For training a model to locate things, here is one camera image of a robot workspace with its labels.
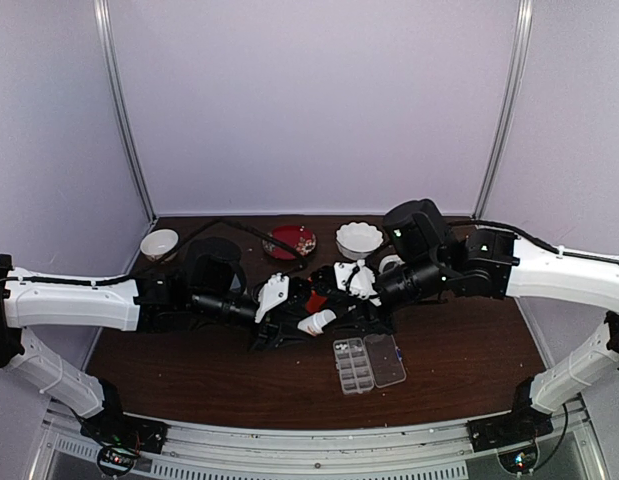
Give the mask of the small white bottle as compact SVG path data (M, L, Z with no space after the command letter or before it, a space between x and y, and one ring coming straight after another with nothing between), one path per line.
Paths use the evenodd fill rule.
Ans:
M297 324L297 328L311 336L323 334L323 329L337 318L337 315L330 309L316 312Z

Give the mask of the clear plastic pill organizer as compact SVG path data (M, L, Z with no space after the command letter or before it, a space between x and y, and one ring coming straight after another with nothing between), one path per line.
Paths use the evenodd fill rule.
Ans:
M337 350L337 343L348 343ZM364 338L335 340L332 344L335 366L344 395L365 394L404 382L407 372L393 335L369 334Z

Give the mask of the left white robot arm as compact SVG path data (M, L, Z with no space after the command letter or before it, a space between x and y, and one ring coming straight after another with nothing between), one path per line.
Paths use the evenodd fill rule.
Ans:
M271 276L258 298L246 295L242 252L222 237L193 241L167 273L144 269L113 278L45 276L0 254L0 369L19 372L64 403L112 444L133 433L116 387L79 371L33 333L39 325L95 326L123 332L192 331L207 321L252 332L252 348L303 342L309 283Z

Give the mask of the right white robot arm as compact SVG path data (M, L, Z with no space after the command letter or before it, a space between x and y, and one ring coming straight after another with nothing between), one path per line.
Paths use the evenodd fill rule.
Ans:
M445 291L458 297L546 298L605 310L603 323L566 359L522 385L502 419L508 440L524 440L550 415L619 365L619 257L553 246L518 228L478 221L458 239L430 199L390 210L382 227L399 264L376 274L362 260L334 267L339 290L393 312Z

